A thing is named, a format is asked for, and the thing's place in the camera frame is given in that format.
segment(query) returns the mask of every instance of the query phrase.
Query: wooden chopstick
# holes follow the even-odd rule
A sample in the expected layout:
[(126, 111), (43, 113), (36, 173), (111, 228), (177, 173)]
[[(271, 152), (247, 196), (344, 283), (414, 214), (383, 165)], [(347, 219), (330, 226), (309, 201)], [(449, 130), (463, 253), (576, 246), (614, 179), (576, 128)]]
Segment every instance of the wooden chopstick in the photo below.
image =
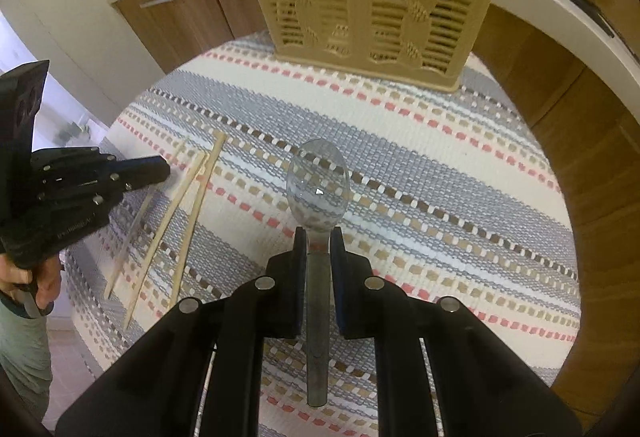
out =
[[(184, 148), (184, 145), (186, 142), (187, 142), (186, 139), (182, 139), (180, 141), (180, 144), (178, 144), (178, 147), (175, 150), (174, 154), (169, 159), (169, 164), (178, 163), (178, 156), (180, 155), (180, 152)], [(111, 276), (107, 281), (107, 285), (104, 287), (105, 300), (108, 300), (109, 296), (111, 296), (111, 291), (113, 291), (113, 286), (115, 285), (116, 280), (120, 275), (120, 271), (122, 270), (122, 266), (124, 265), (124, 261), (127, 258), (127, 253), (129, 252), (129, 244), (131, 243), (131, 240), (133, 239), (134, 235), (140, 229), (140, 222), (142, 221), (142, 217), (145, 216), (146, 210), (148, 210), (149, 205), (151, 204), (151, 200), (154, 198), (154, 195), (156, 194), (156, 191), (158, 190), (158, 188), (159, 188), (159, 185), (157, 184), (154, 184), (153, 186), (149, 186), (148, 192), (146, 192), (145, 200), (142, 201), (142, 206), (140, 206), (140, 209), (138, 210), (136, 217), (133, 219), (133, 223), (131, 224), (129, 232), (127, 233), (127, 237), (124, 239), (122, 246), (120, 246), (118, 255), (116, 256), (113, 262), (113, 270), (111, 271)]]
[(200, 208), (202, 207), (202, 202), (207, 193), (207, 185), (209, 184), (209, 179), (211, 178), (211, 174), (213, 173), (213, 168), (216, 165), (216, 161), (218, 161), (220, 152), (222, 152), (222, 147), (225, 144), (226, 135), (224, 132), (218, 130), (215, 132), (215, 136), (216, 142), (214, 143), (213, 148), (209, 153), (209, 159), (207, 160), (207, 163), (205, 165), (202, 181), (200, 182), (200, 187), (198, 188), (196, 198), (193, 201), (193, 208), (191, 209), (189, 222), (186, 229), (184, 230), (184, 235), (182, 236), (182, 247), (180, 248), (178, 263), (174, 271), (174, 286), (172, 288), (171, 298), (169, 300), (170, 309), (178, 301), (178, 295), (180, 294), (180, 285), (182, 284), (182, 276), (184, 275), (184, 268), (187, 263), (187, 257), (189, 256), (189, 249), (191, 247), (193, 232), (196, 228), (198, 217), (200, 216)]
[(129, 327), (129, 322), (131, 321), (131, 317), (133, 316), (133, 311), (136, 308), (136, 303), (138, 303), (138, 296), (140, 296), (140, 291), (142, 290), (142, 284), (145, 281), (146, 273), (148, 273), (149, 268), (151, 267), (151, 262), (154, 259), (154, 255), (156, 254), (156, 251), (160, 246), (160, 242), (162, 242), (162, 237), (164, 236), (164, 232), (166, 231), (166, 228), (169, 226), (169, 223), (171, 222), (171, 219), (174, 216), (175, 210), (178, 209), (178, 206), (180, 206), (182, 199), (184, 198), (187, 191), (189, 190), (189, 187), (191, 186), (193, 179), (196, 178), (198, 171), (200, 171), (200, 167), (202, 166), (202, 162), (204, 161), (204, 158), (205, 158), (205, 154), (203, 152), (200, 152), (198, 153), (198, 155), (196, 155), (191, 165), (191, 168), (189, 169), (187, 175), (185, 176), (184, 180), (181, 182), (180, 187), (178, 188), (178, 191), (175, 194), (174, 200), (172, 200), (171, 204), (169, 204), (169, 208), (166, 210), (166, 213), (162, 218), (162, 222), (160, 223), (160, 227), (158, 227), (158, 230), (156, 231), (156, 235), (154, 239), (151, 241), (151, 244), (149, 245), (149, 249), (146, 252), (145, 260), (143, 261), (142, 267), (140, 269), (140, 276), (137, 282), (135, 283), (134, 291), (133, 291), (133, 294), (131, 295), (129, 306), (127, 307), (127, 312), (122, 321), (122, 327), (124, 329)]

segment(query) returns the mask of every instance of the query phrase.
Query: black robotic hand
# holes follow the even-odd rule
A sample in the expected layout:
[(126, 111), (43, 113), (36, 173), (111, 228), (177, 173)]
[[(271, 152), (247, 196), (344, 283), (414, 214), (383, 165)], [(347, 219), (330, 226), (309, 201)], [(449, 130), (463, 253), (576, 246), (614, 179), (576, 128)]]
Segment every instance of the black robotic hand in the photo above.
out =
[[(31, 270), (60, 250), (109, 224), (124, 192), (165, 181), (160, 157), (117, 161), (97, 147), (51, 148), (31, 153), (49, 62), (22, 65), (0, 76), (0, 254)], [(37, 284), (0, 301), (14, 313), (39, 317)]]

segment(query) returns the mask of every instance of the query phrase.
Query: green pants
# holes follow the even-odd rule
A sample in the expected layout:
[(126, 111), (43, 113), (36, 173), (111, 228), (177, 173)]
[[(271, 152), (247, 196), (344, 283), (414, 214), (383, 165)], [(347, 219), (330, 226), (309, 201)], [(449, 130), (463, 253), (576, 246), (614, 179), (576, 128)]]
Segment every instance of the green pants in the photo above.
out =
[(0, 304), (0, 365), (29, 411), (42, 421), (53, 378), (46, 319), (20, 318)]

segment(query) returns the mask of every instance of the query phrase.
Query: wooden cabinet door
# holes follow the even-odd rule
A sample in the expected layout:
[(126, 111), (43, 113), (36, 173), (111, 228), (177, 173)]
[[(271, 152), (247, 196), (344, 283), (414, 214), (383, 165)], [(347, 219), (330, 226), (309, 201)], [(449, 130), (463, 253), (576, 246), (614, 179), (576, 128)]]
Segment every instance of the wooden cabinet door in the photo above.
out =
[(219, 0), (235, 38), (267, 29), (258, 0)]
[(218, 0), (120, 0), (116, 7), (165, 73), (233, 39)]

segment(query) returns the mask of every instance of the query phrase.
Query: clear plastic spoon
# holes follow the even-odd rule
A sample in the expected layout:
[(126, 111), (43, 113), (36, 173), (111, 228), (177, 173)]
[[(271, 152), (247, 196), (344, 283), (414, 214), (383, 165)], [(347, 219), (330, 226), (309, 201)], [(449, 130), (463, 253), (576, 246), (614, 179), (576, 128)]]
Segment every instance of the clear plastic spoon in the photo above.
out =
[(289, 163), (287, 202), (305, 227), (306, 262), (306, 403), (324, 406), (329, 374), (331, 263), (329, 236), (344, 216), (350, 199), (344, 158), (329, 141), (314, 139), (298, 149)]

